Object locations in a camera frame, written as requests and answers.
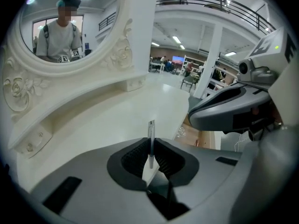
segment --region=mirror frame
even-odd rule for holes
[[[87,57],[71,63],[47,62],[38,58],[28,49],[23,41],[20,30],[22,9],[16,15],[7,32],[7,46],[15,61],[34,74],[44,77],[64,77],[78,74],[94,65],[100,65],[123,35],[124,28],[128,21],[129,0],[117,0],[116,13],[117,17],[112,30],[107,37],[105,37],[103,42]]]

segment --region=backpack strap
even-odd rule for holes
[[[49,47],[49,27],[48,27],[48,25],[45,25],[43,27],[43,32],[45,33],[45,38],[47,41],[47,48],[48,48]]]
[[[74,35],[74,38],[75,38],[75,31],[76,31],[77,27],[72,23],[71,23],[71,25],[73,26],[73,35]]]

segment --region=white t-shirt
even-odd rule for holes
[[[58,60],[60,56],[68,56],[71,59],[71,49],[76,50],[82,46],[79,29],[73,30],[72,24],[66,27],[58,25],[57,21],[48,24],[49,44],[42,29],[38,36],[36,49],[37,56],[47,56]]]
[[[202,69],[203,69],[204,67],[202,66],[202,65],[200,65],[199,66],[199,68],[198,68],[198,72],[202,72]]]

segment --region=desk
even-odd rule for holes
[[[165,67],[164,64],[158,64],[158,63],[153,63],[153,62],[151,62],[150,65],[151,65],[151,70],[153,70],[153,65],[159,65],[159,66],[160,66],[160,73],[161,73],[162,71],[164,71],[164,67]]]

